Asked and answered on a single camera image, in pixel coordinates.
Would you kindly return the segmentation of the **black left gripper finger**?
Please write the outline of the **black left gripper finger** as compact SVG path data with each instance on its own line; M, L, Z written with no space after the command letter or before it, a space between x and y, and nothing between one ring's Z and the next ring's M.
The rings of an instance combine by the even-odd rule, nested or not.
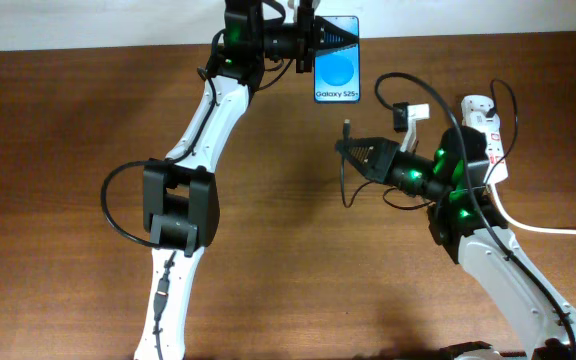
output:
M314 58L317 59L325 55L351 49L358 44L358 41L342 41L337 43L320 42L315 46Z
M315 39L318 43L357 43L359 37L324 17L316 16L314 20Z

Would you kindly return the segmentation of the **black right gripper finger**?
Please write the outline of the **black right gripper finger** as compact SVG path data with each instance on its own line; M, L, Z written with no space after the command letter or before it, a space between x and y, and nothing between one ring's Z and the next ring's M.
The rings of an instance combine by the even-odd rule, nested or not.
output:
M373 161L368 155L369 151L361 150L359 155L356 156L351 151L342 149L340 154L341 157L347 161L360 175L362 175L367 180L374 180L373 175Z
M337 152L364 149L376 152L397 152L399 143L384 137L348 138L338 140L334 146Z

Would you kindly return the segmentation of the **blue smartphone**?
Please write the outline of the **blue smartphone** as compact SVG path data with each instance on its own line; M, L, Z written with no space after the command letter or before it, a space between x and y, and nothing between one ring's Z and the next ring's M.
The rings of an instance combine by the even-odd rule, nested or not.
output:
M314 100L317 103L357 103L360 90L360 45L314 58Z

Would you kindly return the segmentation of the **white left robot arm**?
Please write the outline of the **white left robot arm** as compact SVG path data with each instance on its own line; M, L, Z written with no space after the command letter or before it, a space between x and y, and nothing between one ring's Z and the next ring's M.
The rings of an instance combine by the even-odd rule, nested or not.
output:
M182 359L193 279L219 224L215 172L238 120L262 87L269 60L286 60L299 73L313 70L318 55L356 46L359 33L318 16L310 1L296 20L266 19L262 1L229 1L224 27L212 39L199 69L204 95L178 143L143 171L143 224L152 250L152 284L135 358Z

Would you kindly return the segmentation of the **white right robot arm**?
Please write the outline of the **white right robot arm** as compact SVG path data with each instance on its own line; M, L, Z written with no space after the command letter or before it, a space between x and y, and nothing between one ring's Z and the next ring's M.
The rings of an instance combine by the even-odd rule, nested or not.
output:
M494 301L527 358L576 359L576 309L527 257L483 190L486 147L485 135L467 126L446 130L431 159L387 138L353 138L348 124L335 144L368 182L424 199L433 240Z

